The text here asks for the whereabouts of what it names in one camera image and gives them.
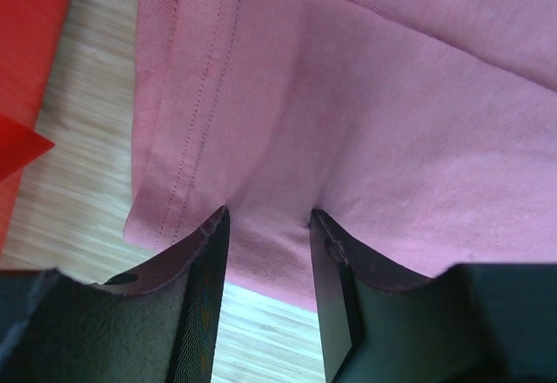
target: hole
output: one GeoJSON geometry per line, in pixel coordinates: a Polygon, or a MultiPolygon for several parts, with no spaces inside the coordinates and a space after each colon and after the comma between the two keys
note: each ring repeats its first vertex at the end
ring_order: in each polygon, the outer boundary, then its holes
{"type": "Polygon", "coordinates": [[[133,283],[134,281],[138,281],[139,276],[134,274],[133,272],[123,272],[122,274],[118,274],[114,276],[112,279],[109,279],[106,283],[107,286],[114,286],[114,285],[128,285],[133,283]]]}

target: red fabric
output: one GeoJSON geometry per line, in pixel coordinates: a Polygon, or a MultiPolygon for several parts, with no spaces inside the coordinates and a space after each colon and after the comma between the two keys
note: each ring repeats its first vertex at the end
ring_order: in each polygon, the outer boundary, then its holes
{"type": "MultiPolygon", "coordinates": [[[[32,128],[37,120],[69,0],[0,0],[0,114],[32,128]]],[[[21,172],[0,183],[0,250],[21,172]]]]}
{"type": "Polygon", "coordinates": [[[557,260],[557,0],[139,0],[130,242],[219,205],[228,279],[314,307],[330,212],[419,272],[557,260]]]}

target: red object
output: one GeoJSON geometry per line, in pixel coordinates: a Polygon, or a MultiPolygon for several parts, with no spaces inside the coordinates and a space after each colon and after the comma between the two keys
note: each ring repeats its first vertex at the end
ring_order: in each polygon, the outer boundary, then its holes
{"type": "Polygon", "coordinates": [[[0,181],[24,168],[54,144],[32,129],[0,115],[0,181]]]}
{"type": "MultiPolygon", "coordinates": [[[[33,128],[40,110],[50,66],[60,38],[69,0],[0,0],[0,114],[6,120],[33,128]]],[[[47,143],[37,136],[25,135],[19,128],[19,139],[35,144],[26,149],[27,157],[19,163],[10,161],[12,168],[37,156],[47,143]]],[[[21,172],[0,180],[0,250],[10,222],[17,196],[21,172]]]]}

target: pink fabric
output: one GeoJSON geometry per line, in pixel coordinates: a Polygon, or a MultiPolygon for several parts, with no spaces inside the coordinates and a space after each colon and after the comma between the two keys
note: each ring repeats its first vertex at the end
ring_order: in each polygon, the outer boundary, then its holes
{"type": "Polygon", "coordinates": [[[218,206],[228,279],[314,308],[328,211],[419,272],[557,260],[557,0],[139,0],[132,243],[218,206]]]}

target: stitching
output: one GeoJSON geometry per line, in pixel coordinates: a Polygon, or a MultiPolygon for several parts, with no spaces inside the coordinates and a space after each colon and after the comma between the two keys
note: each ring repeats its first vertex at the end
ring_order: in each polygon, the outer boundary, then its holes
{"type": "MultiPolygon", "coordinates": [[[[166,83],[168,82],[168,74],[170,72],[171,69],[171,55],[172,55],[172,50],[174,49],[174,38],[176,36],[176,28],[177,28],[177,23],[178,23],[178,2],[179,0],[174,0],[174,8],[172,9],[172,28],[171,28],[171,34],[169,36],[168,39],[168,66],[166,67],[166,75],[164,78],[164,85],[163,85],[163,89],[161,92],[161,98],[158,101],[158,107],[160,110],[160,107],[162,106],[163,103],[163,96],[164,96],[164,91],[166,90],[166,83]]],[[[168,206],[166,208],[166,215],[164,216],[164,220],[163,220],[163,225],[166,222],[166,220],[168,219],[168,213],[171,207],[171,200],[168,203],[168,206]]],[[[158,242],[160,241],[160,237],[163,233],[163,229],[161,227],[161,230],[159,231],[157,240],[155,241],[155,251],[158,249],[158,242]]]]}
{"type": "MultiPolygon", "coordinates": [[[[223,15],[224,3],[225,3],[225,0],[220,0],[219,6],[218,6],[216,27],[218,27],[218,23],[221,21],[221,18],[222,18],[222,15],[223,15]]],[[[176,17],[177,10],[178,10],[178,0],[176,1],[176,4],[174,6],[175,17],[176,17]]],[[[214,54],[214,51],[215,51],[215,45],[217,44],[218,33],[217,33],[216,29],[213,30],[212,35],[213,35],[213,37],[212,37],[212,41],[211,41],[211,44],[210,44],[210,47],[209,47],[209,59],[207,60],[207,65],[205,66],[205,71],[203,72],[203,79],[201,81],[201,85],[199,86],[198,94],[196,95],[195,105],[194,105],[194,108],[193,108],[193,114],[191,115],[191,122],[190,122],[190,125],[188,126],[188,134],[187,134],[187,137],[186,137],[185,142],[184,142],[184,147],[182,148],[182,152],[180,154],[180,164],[178,166],[178,174],[176,176],[176,181],[174,182],[174,186],[172,187],[172,194],[171,194],[171,197],[168,200],[168,205],[166,206],[163,222],[162,222],[162,224],[161,224],[161,226],[158,230],[157,239],[155,241],[155,251],[158,249],[160,239],[163,236],[164,228],[166,227],[166,223],[168,222],[168,218],[170,216],[170,209],[171,209],[172,200],[176,197],[176,191],[178,190],[178,185],[180,184],[180,181],[181,181],[182,176],[184,174],[185,154],[187,153],[190,142],[191,142],[191,133],[193,132],[193,127],[195,126],[195,122],[198,119],[199,106],[201,105],[201,97],[203,95],[203,91],[205,89],[205,84],[206,84],[207,78],[209,76],[209,69],[211,67],[211,62],[212,62],[213,54],[214,54]]]]}
{"type": "Polygon", "coordinates": [[[190,200],[191,191],[193,189],[193,186],[195,185],[195,179],[196,179],[196,176],[198,174],[199,164],[201,162],[201,157],[203,155],[203,151],[204,151],[204,148],[205,148],[205,143],[207,141],[207,137],[209,135],[209,130],[211,128],[211,122],[213,120],[215,111],[217,109],[218,101],[220,99],[220,92],[222,91],[223,81],[225,80],[225,75],[226,75],[226,71],[228,69],[228,64],[230,62],[232,49],[233,49],[234,43],[236,41],[236,32],[238,30],[238,21],[239,21],[239,18],[240,18],[241,7],[242,7],[242,0],[238,0],[237,3],[236,3],[236,11],[235,11],[235,15],[234,15],[234,24],[232,26],[231,40],[228,43],[228,49],[226,51],[225,63],[223,65],[223,69],[220,72],[220,76],[218,78],[217,91],[215,92],[215,98],[213,99],[213,102],[212,102],[211,112],[209,113],[209,118],[207,120],[207,124],[205,125],[205,130],[203,132],[203,137],[201,139],[201,144],[199,146],[199,153],[198,153],[198,156],[197,156],[196,161],[195,161],[195,166],[193,168],[193,172],[191,174],[190,183],[188,184],[188,191],[185,195],[184,203],[182,204],[182,208],[180,210],[180,214],[179,214],[179,217],[178,217],[178,223],[176,224],[176,228],[174,229],[174,235],[172,236],[172,240],[171,240],[172,244],[174,244],[177,240],[179,230],[182,226],[182,219],[184,218],[184,215],[185,215],[185,207],[187,206],[187,204],[190,200]]]}

